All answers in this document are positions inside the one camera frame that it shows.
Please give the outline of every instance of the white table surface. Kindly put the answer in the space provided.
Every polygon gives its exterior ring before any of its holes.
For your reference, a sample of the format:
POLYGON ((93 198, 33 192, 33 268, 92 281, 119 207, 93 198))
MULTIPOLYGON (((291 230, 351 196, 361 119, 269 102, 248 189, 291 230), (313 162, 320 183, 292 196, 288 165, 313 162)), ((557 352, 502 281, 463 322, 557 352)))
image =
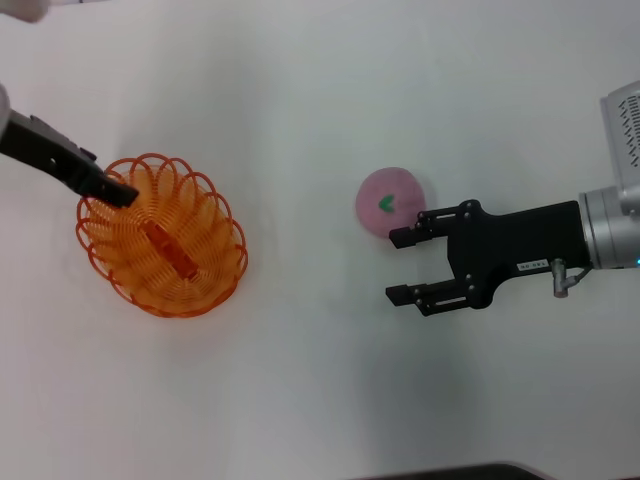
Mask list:
POLYGON ((99 155, 182 156, 244 227, 237 293, 157 319, 92 271, 77 199, 0 165, 0 477, 341 479, 492 460, 640 474, 640 272, 428 319, 450 271, 357 224, 374 170, 508 213, 613 183, 601 96, 640 79, 640 2, 113 0, 0 19, 13 107, 99 155))

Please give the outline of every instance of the pink plush toy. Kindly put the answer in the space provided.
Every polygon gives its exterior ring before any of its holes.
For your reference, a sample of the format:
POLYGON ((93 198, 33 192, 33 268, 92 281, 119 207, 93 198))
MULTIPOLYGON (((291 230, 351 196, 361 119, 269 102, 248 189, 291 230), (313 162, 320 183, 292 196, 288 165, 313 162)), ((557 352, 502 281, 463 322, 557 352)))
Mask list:
POLYGON ((389 231, 408 227, 427 209, 418 180, 404 168, 389 167, 369 175, 356 197, 356 214, 374 235, 389 238, 389 231))

